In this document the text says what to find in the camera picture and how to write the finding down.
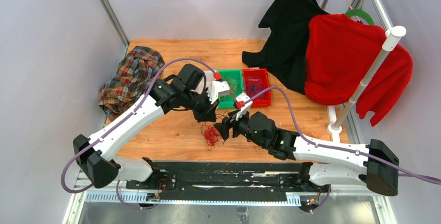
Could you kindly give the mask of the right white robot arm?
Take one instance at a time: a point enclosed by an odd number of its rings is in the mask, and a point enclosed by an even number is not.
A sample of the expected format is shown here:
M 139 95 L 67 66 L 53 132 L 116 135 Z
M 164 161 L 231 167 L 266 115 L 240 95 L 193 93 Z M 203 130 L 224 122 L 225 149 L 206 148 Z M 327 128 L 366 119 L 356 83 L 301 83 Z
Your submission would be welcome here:
M 398 194 L 399 158 L 381 140 L 369 144 L 345 144 L 312 137 L 303 139 L 295 131 L 278 128 L 261 112 L 240 118 L 229 113 L 214 127 L 227 140 L 239 135 L 280 160 L 302 160 L 298 186 L 310 191 L 316 186 L 365 186 L 385 196 Z

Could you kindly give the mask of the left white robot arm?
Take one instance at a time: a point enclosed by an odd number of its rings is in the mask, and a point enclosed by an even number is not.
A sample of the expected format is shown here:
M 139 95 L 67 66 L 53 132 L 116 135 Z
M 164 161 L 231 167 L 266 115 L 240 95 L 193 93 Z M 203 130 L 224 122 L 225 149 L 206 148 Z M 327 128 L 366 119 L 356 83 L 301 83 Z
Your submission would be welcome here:
M 147 91 L 122 115 L 102 130 L 73 140 L 75 161 L 95 188 L 116 180 L 136 180 L 146 189 L 159 184 L 159 175 L 148 159 L 118 157 L 118 151 L 138 132 L 178 109 L 193 112 L 198 122 L 215 122 L 219 98 L 229 94 L 229 86 L 218 72 L 207 82 L 204 71 L 186 64 L 177 75 L 157 78 Z

